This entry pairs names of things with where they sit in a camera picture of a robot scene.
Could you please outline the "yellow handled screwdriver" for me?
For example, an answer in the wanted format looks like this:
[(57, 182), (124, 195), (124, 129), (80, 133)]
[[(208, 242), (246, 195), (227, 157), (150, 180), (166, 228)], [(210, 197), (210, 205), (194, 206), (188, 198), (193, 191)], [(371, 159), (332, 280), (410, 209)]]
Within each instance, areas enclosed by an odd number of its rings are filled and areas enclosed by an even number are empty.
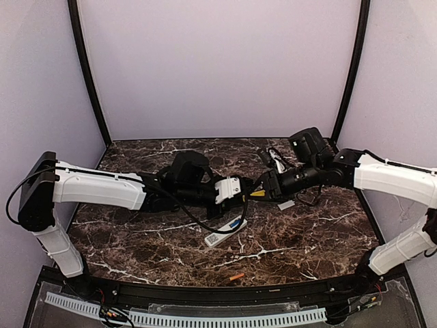
[(266, 191), (265, 190), (258, 190), (254, 191), (247, 195), (248, 199), (262, 199), (266, 197)]

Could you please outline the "white battery cover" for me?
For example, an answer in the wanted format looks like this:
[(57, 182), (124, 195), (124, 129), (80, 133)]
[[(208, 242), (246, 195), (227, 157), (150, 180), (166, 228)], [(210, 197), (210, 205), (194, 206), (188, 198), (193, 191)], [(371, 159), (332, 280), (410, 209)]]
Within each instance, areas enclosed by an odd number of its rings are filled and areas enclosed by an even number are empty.
[(294, 205), (295, 205), (295, 202), (293, 200), (288, 200), (284, 203), (278, 204), (277, 206), (278, 206), (279, 210), (285, 210), (287, 208), (291, 208)]

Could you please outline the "white remote control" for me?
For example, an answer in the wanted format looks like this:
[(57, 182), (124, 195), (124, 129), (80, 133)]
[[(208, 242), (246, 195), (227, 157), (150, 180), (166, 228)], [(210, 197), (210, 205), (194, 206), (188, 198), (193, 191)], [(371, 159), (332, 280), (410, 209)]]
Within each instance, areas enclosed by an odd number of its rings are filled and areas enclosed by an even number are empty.
[[(235, 221), (239, 221), (240, 224), (234, 228), (230, 228), (229, 225)], [(235, 217), (234, 219), (226, 223), (223, 227), (219, 228), (219, 233), (212, 232), (211, 234), (207, 235), (204, 238), (204, 242), (209, 248), (217, 247), (228, 238), (239, 232), (241, 229), (245, 228), (246, 225), (246, 219), (241, 219), (241, 216)]]

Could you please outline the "orange battery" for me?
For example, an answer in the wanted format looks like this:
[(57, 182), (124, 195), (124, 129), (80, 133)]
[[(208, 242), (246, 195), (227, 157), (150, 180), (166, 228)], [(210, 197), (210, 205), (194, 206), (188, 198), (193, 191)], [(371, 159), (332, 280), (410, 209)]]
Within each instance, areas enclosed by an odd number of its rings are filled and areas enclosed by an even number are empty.
[(240, 278), (242, 278), (242, 277), (244, 277), (244, 273), (240, 273), (240, 274), (237, 274), (237, 275), (231, 276), (231, 277), (229, 278), (229, 280), (230, 280), (230, 281), (234, 281), (234, 280), (240, 279)]

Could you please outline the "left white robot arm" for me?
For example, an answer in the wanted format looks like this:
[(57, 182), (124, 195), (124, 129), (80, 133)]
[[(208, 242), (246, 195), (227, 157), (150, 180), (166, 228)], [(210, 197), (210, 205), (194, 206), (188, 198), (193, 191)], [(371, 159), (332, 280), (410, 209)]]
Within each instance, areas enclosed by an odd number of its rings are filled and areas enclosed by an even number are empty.
[(99, 204), (142, 213), (200, 207), (213, 219), (245, 199), (243, 179), (214, 175), (209, 160), (194, 151), (178, 154), (157, 174), (88, 169), (44, 152), (13, 192), (20, 202), (12, 223), (31, 232), (68, 279), (84, 276), (86, 265), (59, 223), (56, 204)]

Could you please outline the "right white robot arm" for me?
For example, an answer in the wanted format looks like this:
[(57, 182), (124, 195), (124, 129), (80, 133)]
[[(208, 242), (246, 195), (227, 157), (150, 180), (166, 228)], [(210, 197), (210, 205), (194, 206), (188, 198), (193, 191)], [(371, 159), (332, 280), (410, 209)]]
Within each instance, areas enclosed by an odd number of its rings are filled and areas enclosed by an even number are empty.
[(365, 292), (391, 269), (416, 256), (436, 253), (436, 170), (381, 159), (368, 150), (344, 148), (336, 154), (306, 154), (302, 165), (283, 173), (271, 168), (249, 187), (253, 199), (281, 202), (314, 186), (379, 191), (427, 206), (427, 212), (389, 242), (366, 251), (352, 288)]

